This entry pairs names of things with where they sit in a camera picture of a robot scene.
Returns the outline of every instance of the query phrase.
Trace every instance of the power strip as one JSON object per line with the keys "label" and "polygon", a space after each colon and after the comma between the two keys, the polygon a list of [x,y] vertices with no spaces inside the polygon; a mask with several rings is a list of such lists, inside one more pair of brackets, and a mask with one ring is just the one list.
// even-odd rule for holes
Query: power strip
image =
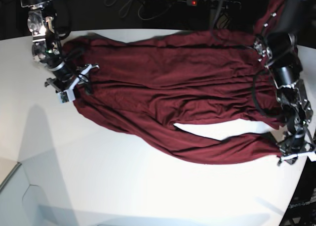
{"label": "power strip", "polygon": [[[205,6],[210,9],[218,7],[219,0],[187,0],[188,6]],[[224,0],[222,9],[241,9],[241,2]]]}

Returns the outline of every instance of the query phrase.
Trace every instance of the black cable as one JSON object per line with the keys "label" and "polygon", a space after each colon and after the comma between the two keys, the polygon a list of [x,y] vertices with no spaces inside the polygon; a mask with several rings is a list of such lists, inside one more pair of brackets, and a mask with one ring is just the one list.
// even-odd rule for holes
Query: black cable
{"label": "black cable", "polygon": [[219,20],[221,19],[221,17],[223,16],[223,12],[219,15],[219,17],[218,17],[218,19],[217,19],[217,21],[215,22],[215,27],[218,29],[218,27],[217,27],[217,23],[219,22]]}
{"label": "black cable", "polygon": [[219,15],[220,15],[220,13],[222,11],[223,3],[224,3],[224,0],[219,0],[219,2],[218,2],[218,6],[217,6],[217,9],[216,9],[215,17],[213,18],[213,21],[212,21],[212,24],[211,24],[211,29],[210,29],[210,33],[211,33],[212,37],[217,42],[224,42],[224,43],[231,43],[231,44],[233,44],[231,46],[231,48],[236,48],[236,49],[245,49],[245,48],[246,49],[253,49],[252,45],[238,44],[236,42],[229,41],[227,39],[221,38],[221,37],[219,37],[219,36],[214,34],[213,30],[214,30],[214,28],[216,26],[216,21],[218,20]]}
{"label": "black cable", "polygon": [[295,135],[297,134],[297,131],[293,134],[293,135],[288,135],[286,136],[283,140],[281,140],[280,142],[277,142],[277,145],[282,145],[284,144],[285,142],[287,142],[288,140],[290,140],[290,144],[288,144],[289,146],[292,146],[294,140],[295,140]]}
{"label": "black cable", "polygon": [[59,36],[61,41],[66,39],[70,35],[71,27],[73,25],[73,21],[72,21],[72,17],[71,17],[71,11],[70,11],[70,8],[68,6],[68,3],[67,3],[66,0],[62,0],[62,1],[64,3],[65,10],[66,10],[66,13],[67,13],[68,25],[67,26],[61,26],[61,27],[58,27],[58,28],[55,29],[55,30],[58,31],[58,36]]}
{"label": "black cable", "polygon": [[145,2],[143,2],[142,0],[136,0],[136,1],[138,1],[142,5],[145,5]]}
{"label": "black cable", "polygon": [[[117,1],[118,0],[104,0],[103,4],[104,4],[105,7],[111,7]],[[128,15],[128,13],[129,13],[129,11],[130,11],[130,9],[132,7],[133,1],[134,0],[128,0],[128,2],[125,5],[123,5],[123,7],[121,7],[121,9],[118,11],[118,15],[119,15],[120,18],[123,19],[123,18],[125,18]]]}
{"label": "black cable", "polygon": [[[80,56],[82,56],[84,53],[84,48],[83,47],[77,47],[77,48],[74,48],[72,49],[65,57],[63,57],[63,61],[66,63],[66,62],[70,62],[74,59],[77,59],[79,58]],[[78,74],[76,71],[72,70],[71,68],[69,68],[69,70],[71,71],[71,73],[73,75],[75,75],[77,78],[79,78],[82,82],[84,82],[85,84],[87,85],[90,85],[91,84],[91,81],[90,79],[84,75],[84,74]]]}
{"label": "black cable", "polygon": [[266,31],[266,29],[268,27],[268,26],[265,26],[265,24],[269,24],[271,19],[275,17],[275,16],[273,16],[273,14],[277,13],[280,10],[280,8],[284,5],[284,3],[285,3],[285,0],[283,0],[283,2],[278,5],[278,7],[275,9],[275,11],[273,13],[271,13],[270,17],[266,20],[266,22],[264,23],[264,25],[261,29],[261,32],[260,32],[261,36],[263,36],[263,33]]}
{"label": "black cable", "polygon": [[314,144],[308,142],[306,144],[308,144],[313,149],[313,152],[315,152],[316,148]]}
{"label": "black cable", "polygon": [[307,133],[307,135],[308,135],[308,138],[309,138],[310,141],[311,141],[311,143],[308,143],[308,144],[309,144],[309,145],[313,148],[313,150],[315,151],[316,146],[315,146],[313,137],[312,137],[312,135],[311,135],[311,132],[310,132],[310,130],[307,128],[307,126],[304,126],[304,129],[305,129],[305,131],[306,131],[306,133]]}
{"label": "black cable", "polygon": [[253,103],[256,107],[256,109],[259,111],[259,113],[265,117],[268,117],[268,118],[276,118],[276,119],[280,119],[282,118],[284,115],[283,114],[279,114],[279,115],[269,115],[267,114],[259,105],[259,102],[257,100],[257,97],[256,97],[256,82],[257,82],[257,79],[259,77],[259,75],[262,75],[264,73],[267,73],[267,70],[263,69],[263,70],[260,70],[258,73],[256,73],[252,79],[252,89],[251,89],[251,94],[252,94],[252,100],[253,100]]}
{"label": "black cable", "polygon": [[155,15],[155,16],[149,17],[149,18],[143,18],[143,17],[140,15],[140,11],[141,11],[142,8],[144,7],[144,5],[142,4],[142,5],[139,7],[138,11],[137,11],[137,15],[138,15],[138,17],[139,17],[141,20],[143,20],[143,21],[150,21],[150,20],[156,19],[156,18],[158,18],[158,17],[164,15],[165,13],[167,13],[175,3],[176,3],[176,2],[173,2],[173,3],[169,4],[169,7],[166,8],[164,11],[162,11],[161,13],[159,13],[159,14],[157,14],[157,15]]}
{"label": "black cable", "polygon": [[9,1],[9,2],[4,2],[3,4],[8,5],[8,4],[10,4],[10,3],[12,3],[12,2],[15,2],[15,1],[17,1],[17,0],[11,0],[11,1]]}

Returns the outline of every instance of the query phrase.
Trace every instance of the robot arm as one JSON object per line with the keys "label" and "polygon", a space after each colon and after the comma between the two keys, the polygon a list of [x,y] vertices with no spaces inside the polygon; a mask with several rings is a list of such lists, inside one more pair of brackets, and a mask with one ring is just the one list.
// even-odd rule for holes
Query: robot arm
{"label": "robot arm", "polygon": [[65,39],[70,32],[66,32],[63,36],[59,34],[55,26],[57,15],[51,1],[21,0],[21,5],[30,8],[28,28],[33,36],[33,58],[44,64],[56,77],[47,79],[45,86],[54,87],[60,101],[64,103],[75,100],[76,84],[85,85],[86,92],[92,93],[87,76],[89,70],[98,68],[98,65],[87,64],[85,67],[76,67],[70,56],[62,52],[61,40]]}
{"label": "robot arm", "polygon": [[307,128],[313,111],[304,81],[300,79],[303,67],[295,51],[296,34],[307,22],[313,5],[314,0],[286,0],[276,28],[265,37],[257,36],[254,43],[255,50],[262,56],[260,60],[266,58],[265,68],[273,77],[276,98],[283,108],[288,128],[285,139],[278,143],[282,153],[279,163],[293,164],[298,156],[316,150]]}

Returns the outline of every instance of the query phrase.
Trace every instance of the maroon garment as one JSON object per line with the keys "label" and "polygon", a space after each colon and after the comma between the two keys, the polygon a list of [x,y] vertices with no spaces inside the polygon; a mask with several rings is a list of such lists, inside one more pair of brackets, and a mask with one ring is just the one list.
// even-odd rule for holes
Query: maroon garment
{"label": "maroon garment", "polygon": [[[271,11],[255,30],[261,30]],[[221,30],[219,36],[251,45],[253,35]],[[250,49],[218,48],[209,31],[171,35],[161,40],[124,44],[107,38],[79,38],[65,44],[83,45],[77,65],[98,63],[90,80],[94,94],[82,87],[74,104],[78,112],[110,130],[134,134],[164,153],[203,164],[231,164],[279,154],[274,143],[257,134],[224,141],[196,136],[174,123],[213,124],[238,118],[264,121],[278,129],[280,122],[261,116],[252,97],[252,78],[263,69]],[[256,85],[262,108],[280,111],[268,77]]]}

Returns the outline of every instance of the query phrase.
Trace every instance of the white tabletop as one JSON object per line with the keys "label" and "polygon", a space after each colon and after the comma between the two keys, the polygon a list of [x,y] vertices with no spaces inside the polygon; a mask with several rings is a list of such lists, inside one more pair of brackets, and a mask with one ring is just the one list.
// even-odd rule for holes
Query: white tabletop
{"label": "white tabletop", "polygon": [[[131,42],[170,30],[91,31]],[[88,32],[72,32],[69,39]],[[100,127],[60,104],[49,73],[36,68],[32,38],[0,42],[0,157],[23,163],[66,225],[277,226],[305,158],[293,166],[268,156],[236,165],[178,160],[142,139]],[[307,92],[316,107],[316,51],[300,47]],[[315,129],[316,118],[311,124]]]}

